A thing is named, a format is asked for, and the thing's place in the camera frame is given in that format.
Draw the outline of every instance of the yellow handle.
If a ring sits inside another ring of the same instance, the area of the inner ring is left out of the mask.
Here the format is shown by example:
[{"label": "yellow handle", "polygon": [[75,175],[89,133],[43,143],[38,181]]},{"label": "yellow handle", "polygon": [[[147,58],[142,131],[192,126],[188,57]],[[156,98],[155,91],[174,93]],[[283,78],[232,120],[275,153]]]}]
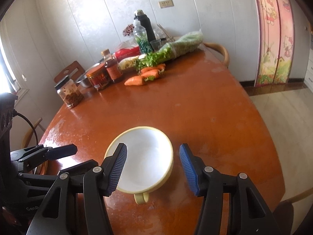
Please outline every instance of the yellow handle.
[{"label": "yellow handle", "polygon": [[149,193],[138,193],[138,194],[134,194],[135,197],[135,202],[138,205],[141,204],[146,204],[149,200]]}]

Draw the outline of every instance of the yellow rim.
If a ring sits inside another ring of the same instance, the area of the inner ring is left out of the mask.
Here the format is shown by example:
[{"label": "yellow rim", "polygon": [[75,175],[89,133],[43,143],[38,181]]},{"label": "yellow rim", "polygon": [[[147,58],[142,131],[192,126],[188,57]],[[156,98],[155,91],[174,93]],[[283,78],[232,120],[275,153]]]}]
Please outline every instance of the yellow rim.
[{"label": "yellow rim", "polygon": [[121,189],[121,188],[119,188],[119,187],[117,186],[117,189],[118,189],[119,191],[121,191],[121,192],[123,192],[123,193],[129,193],[129,194],[138,194],[138,193],[149,192],[149,191],[152,190],[154,187],[156,187],[158,184],[160,184],[165,178],[168,179],[167,175],[168,175],[169,171],[172,170],[172,167],[173,167],[173,159],[174,159],[173,146],[172,146],[172,143],[171,143],[170,139],[169,139],[169,138],[166,136],[166,134],[165,134],[164,132],[162,132],[161,130],[156,129],[156,128],[154,128],[154,127],[150,127],[150,126],[137,126],[137,127],[134,127],[134,128],[131,128],[131,129],[128,129],[128,130],[122,132],[119,136],[117,136],[117,137],[111,142],[111,144],[109,145],[109,147],[106,149],[104,158],[107,157],[107,152],[108,152],[108,150],[110,149],[110,147],[113,145],[113,143],[114,143],[120,136],[122,136],[122,135],[124,135],[125,133],[128,133],[128,132],[130,132],[130,131],[136,130],[136,129],[151,129],[151,130],[154,130],[154,131],[157,131],[157,132],[162,133],[162,134],[165,136],[165,138],[167,139],[167,141],[169,142],[170,147],[171,147],[171,162],[170,162],[170,164],[169,164],[169,166],[168,166],[166,172],[164,173],[164,175],[163,175],[155,184],[153,184],[153,185],[150,186],[149,188],[146,188],[146,189],[144,189],[144,190],[142,190],[142,191],[131,192],[131,191],[123,190],[123,189]]}]

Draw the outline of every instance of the white bowl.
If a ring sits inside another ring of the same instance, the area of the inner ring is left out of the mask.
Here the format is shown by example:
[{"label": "white bowl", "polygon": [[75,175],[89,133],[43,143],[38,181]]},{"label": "white bowl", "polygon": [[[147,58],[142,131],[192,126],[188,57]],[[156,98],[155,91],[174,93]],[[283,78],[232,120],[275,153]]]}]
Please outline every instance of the white bowl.
[{"label": "white bowl", "polygon": [[105,157],[113,155],[119,143],[127,146],[127,159],[117,186],[119,191],[130,194],[153,191],[169,177],[173,147],[163,132],[147,126],[129,129],[113,140]]}]

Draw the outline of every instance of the window sill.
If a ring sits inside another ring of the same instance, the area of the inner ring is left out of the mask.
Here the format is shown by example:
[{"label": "window sill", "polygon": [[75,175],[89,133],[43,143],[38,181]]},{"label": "window sill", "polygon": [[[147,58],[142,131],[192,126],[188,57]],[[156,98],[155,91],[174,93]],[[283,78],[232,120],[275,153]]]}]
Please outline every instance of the window sill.
[{"label": "window sill", "polygon": [[25,96],[25,94],[29,91],[29,89],[23,89],[21,88],[18,93],[16,94],[18,96],[18,99],[15,101],[14,107],[19,103],[19,101]]}]

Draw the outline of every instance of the red package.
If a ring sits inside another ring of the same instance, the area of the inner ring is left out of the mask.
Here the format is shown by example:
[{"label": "red package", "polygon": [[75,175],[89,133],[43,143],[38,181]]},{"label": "red package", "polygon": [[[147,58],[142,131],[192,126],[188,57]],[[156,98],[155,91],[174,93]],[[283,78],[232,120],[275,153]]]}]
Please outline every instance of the red package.
[{"label": "red package", "polygon": [[118,62],[122,61],[124,58],[132,57],[132,56],[139,56],[140,55],[140,48],[139,46],[134,48],[121,48],[120,50],[114,53]]}]

